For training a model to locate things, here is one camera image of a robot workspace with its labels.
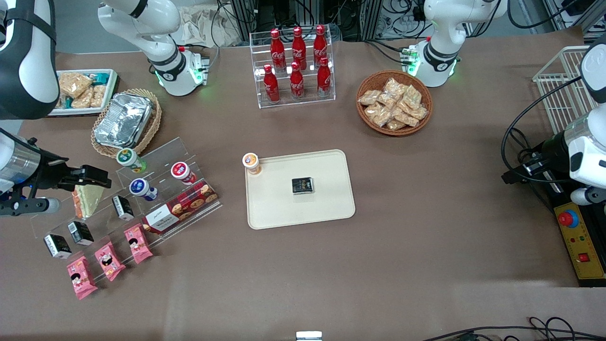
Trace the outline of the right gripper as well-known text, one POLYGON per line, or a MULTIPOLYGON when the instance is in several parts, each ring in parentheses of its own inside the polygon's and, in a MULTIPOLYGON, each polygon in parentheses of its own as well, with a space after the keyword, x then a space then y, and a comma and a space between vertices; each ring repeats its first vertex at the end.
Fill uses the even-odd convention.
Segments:
POLYGON ((112 184, 109 173, 91 165, 71 169, 69 158, 39 150, 40 162, 36 171, 26 180, 26 187, 37 189, 60 188, 75 191, 76 186, 112 184))

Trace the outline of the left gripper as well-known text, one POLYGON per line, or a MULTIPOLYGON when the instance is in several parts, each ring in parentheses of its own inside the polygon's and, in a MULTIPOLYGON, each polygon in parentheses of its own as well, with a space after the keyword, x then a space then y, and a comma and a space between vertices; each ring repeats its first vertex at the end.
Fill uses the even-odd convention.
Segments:
POLYGON ((555 172, 568 178, 570 172, 569 147, 565 132, 559 132, 532 149, 524 149, 522 156, 530 157, 519 168, 510 169, 501 175, 505 184, 527 183, 525 178, 537 178, 544 172, 555 172))

